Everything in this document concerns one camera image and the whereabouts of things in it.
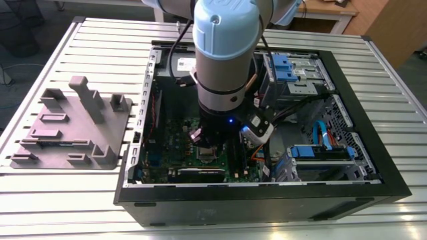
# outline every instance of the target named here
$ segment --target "wooden cabinet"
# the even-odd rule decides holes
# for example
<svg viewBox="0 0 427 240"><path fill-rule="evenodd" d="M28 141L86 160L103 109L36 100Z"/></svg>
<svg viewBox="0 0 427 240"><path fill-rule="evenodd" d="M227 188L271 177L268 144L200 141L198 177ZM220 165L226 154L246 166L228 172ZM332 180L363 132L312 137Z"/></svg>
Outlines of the wooden cabinet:
<svg viewBox="0 0 427 240"><path fill-rule="evenodd" d="M398 68L427 40L426 0L352 0L359 10L343 34L367 35Z"/></svg>

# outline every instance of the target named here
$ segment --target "aluminum work table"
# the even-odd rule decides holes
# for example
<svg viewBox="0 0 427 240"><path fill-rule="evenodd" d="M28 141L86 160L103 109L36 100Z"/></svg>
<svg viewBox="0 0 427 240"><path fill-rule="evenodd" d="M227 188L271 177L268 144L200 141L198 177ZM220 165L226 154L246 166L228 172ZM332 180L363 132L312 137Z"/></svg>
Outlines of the aluminum work table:
<svg viewBox="0 0 427 240"><path fill-rule="evenodd" d="M114 170L13 169L11 155L43 107L46 88L72 95L87 76L102 97L140 102L152 40L175 41L175 23L87 18L64 34L0 137L0 237L55 239L427 239L427 114L375 45L359 36L268 30L272 47L332 51L412 196L336 221L143 228L119 206ZM191 33L184 41L191 41ZM132 126L135 118L128 119ZM122 153L132 131L124 133Z"/></svg>

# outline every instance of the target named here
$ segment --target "white sticker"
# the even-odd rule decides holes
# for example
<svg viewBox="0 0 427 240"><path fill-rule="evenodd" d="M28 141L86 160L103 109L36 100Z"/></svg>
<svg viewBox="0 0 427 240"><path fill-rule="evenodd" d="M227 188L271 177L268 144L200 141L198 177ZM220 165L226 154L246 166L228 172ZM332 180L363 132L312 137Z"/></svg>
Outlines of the white sticker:
<svg viewBox="0 0 427 240"><path fill-rule="evenodd" d="M195 58L182 57L178 59L178 67L176 67L178 71L190 72L195 66L196 66Z"/></svg>
<svg viewBox="0 0 427 240"><path fill-rule="evenodd" d="M260 100L258 98L254 98L254 105L255 107L260 107Z"/></svg>
<svg viewBox="0 0 427 240"><path fill-rule="evenodd" d="M306 75L304 70L294 70L294 73L298 75Z"/></svg>
<svg viewBox="0 0 427 240"><path fill-rule="evenodd" d="M266 165L262 167L262 171L268 177L270 176L270 169L268 169L268 167Z"/></svg>
<svg viewBox="0 0 427 240"><path fill-rule="evenodd" d="M251 123L254 124L255 127L259 127L259 125L262 123L260 117L255 115L255 117L251 120Z"/></svg>

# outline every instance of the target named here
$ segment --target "black cable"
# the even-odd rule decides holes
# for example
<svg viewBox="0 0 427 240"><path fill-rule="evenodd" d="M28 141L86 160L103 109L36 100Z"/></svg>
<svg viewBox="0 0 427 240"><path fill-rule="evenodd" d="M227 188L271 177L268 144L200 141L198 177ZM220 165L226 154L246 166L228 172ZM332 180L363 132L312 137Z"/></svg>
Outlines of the black cable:
<svg viewBox="0 0 427 240"><path fill-rule="evenodd" d="M16 103L15 105L12 105L12 106L0 106L0 110L1 109L11 109L11 108L16 108L16 107L19 107L21 105L21 103Z"/></svg>
<svg viewBox="0 0 427 240"><path fill-rule="evenodd" d="M260 29L264 30L264 21L263 21L262 15L259 15L258 18L259 18Z"/></svg>
<svg viewBox="0 0 427 240"><path fill-rule="evenodd" d="M186 24L186 27L184 29L182 30L180 34L179 34L179 37L172 45L172 48L171 48L171 51L168 52L168 57L167 57L167 63L168 63L168 74L171 76L171 78L175 80L175 84L176 85L180 85L180 87L190 87L190 86L194 86L196 83L192 82L192 83L186 83L182 81L182 77L178 79L174 75L174 70L172 70L172 54L174 54L174 51L175 51L175 48L176 46L179 45L183 37L184 37L184 34L187 33L187 30L190 28L190 26L192 25L194 21L192 20L188 20L187 21L187 24Z"/></svg>
<svg viewBox="0 0 427 240"><path fill-rule="evenodd" d="M306 18L307 18L307 3L304 0L302 0L302 4L303 4L303 11L302 11L302 18L304 19L304 23L306 23Z"/></svg>
<svg viewBox="0 0 427 240"><path fill-rule="evenodd" d="M270 47L268 47L268 43L267 43L267 40L264 38L264 35L260 36L260 39L262 39L262 42L264 43L267 54L268 54L268 58L270 58L270 62L271 62L271 72L272 72L272 81L274 81L274 103L272 103L272 109L275 109L276 101L278 101L278 98L279 98L279 95L278 95L276 66L275 66L275 61L274 61L274 55L272 55L272 52L270 51Z"/></svg>
<svg viewBox="0 0 427 240"><path fill-rule="evenodd" d="M196 7L196 0L190 0L190 14L191 14L192 20L195 20L195 7Z"/></svg>
<svg viewBox="0 0 427 240"><path fill-rule="evenodd" d="M316 100L327 99L331 96L330 93L323 93L316 96L308 96L303 100L300 100L296 104L283 109L272 118L272 124L275 124L279 120L286 119L288 116L296 113L296 111L308 103Z"/></svg>
<svg viewBox="0 0 427 240"><path fill-rule="evenodd" d="M8 83L7 83L7 74L5 74L5 68L3 67L3 64L0 63L0 67L1 67L1 71L3 71L3 85L9 88L12 87L12 85L15 84L15 80L12 79Z"/></svg>
<svg viewBox="0 0 427 240"><path fill-rule="evenodd" d="M275 0L271 0L271 17L268 23L272 21L275 15Z"/></svg>

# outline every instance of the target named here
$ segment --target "circuit board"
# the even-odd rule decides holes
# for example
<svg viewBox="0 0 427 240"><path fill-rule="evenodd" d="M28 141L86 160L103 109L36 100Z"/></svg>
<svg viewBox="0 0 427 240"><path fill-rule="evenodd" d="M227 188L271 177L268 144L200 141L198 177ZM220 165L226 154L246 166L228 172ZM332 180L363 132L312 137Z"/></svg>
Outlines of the circuit board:
<svg viewBox="0 0 427 240"><path fill-rule="evenodd" d="M220 169L226 171L226 183L250 183L260 181L260 166L258 163L247 166L243 175L235 175L228 171L227 147L216 149L216 158L212 160L198 159L198 147L192 145L188 132L199 125L198 118L168 119L164 129L164 141L162 155L146 153L150 161L150 178L156 184L167 183L167 169L170 168L200 168Z"/></svg>

